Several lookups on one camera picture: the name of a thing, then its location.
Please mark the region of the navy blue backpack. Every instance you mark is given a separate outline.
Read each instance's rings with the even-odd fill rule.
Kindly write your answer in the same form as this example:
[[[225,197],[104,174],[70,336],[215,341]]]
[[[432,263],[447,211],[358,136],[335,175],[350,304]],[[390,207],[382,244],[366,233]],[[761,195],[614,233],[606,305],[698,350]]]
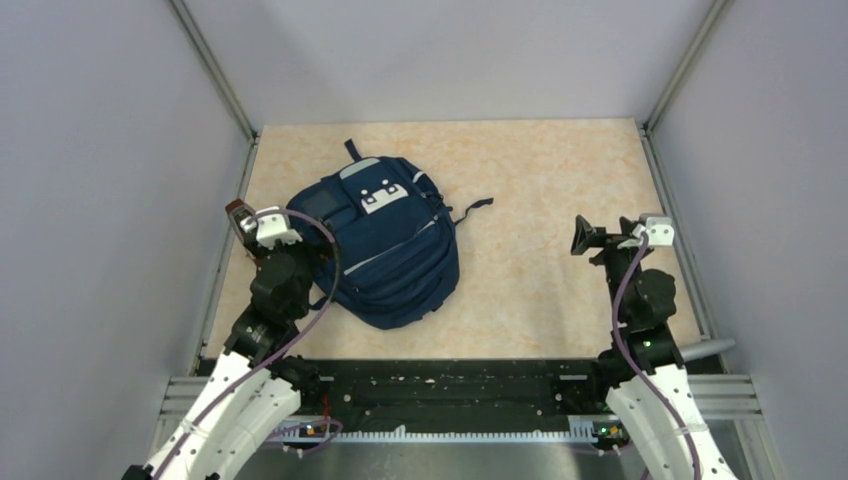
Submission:
[[[324,224],[340,248],[315,284],[366,324],[405,327],[438,310],[460,278],[457,220],[431,178],[403,157],[363,156],[294,195],[286,207]]]

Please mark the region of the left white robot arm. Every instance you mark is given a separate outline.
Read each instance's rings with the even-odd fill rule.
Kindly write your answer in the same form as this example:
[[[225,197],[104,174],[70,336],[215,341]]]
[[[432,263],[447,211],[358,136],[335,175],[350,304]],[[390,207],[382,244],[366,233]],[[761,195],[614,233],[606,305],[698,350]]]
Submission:
[[[278,242],[255,260],[248,306],[212,373],[162,446],[126,479],[233,479],[287,418],[319,404],[317,369],[293,346],[308,332],[314,271],[338,266],[335,240]]]

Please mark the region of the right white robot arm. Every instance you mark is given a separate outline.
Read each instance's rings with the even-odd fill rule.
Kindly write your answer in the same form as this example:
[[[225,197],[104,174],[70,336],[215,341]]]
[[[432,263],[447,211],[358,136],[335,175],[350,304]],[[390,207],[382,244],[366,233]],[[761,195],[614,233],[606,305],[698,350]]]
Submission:
[[[673,223],[643,214],[622,217],[619,226],[610,233],[578,215],[570,247],[574,256],[596,250],[590,262],[603,267],[611,303],[612,343],[592,364],[586,397],[617,422],[600,426],[593,446],[601,456],[635,450],[645,479],[733,479],[668,326],[677,312],[676,280],[641,265],[656,248],[672,245]]]

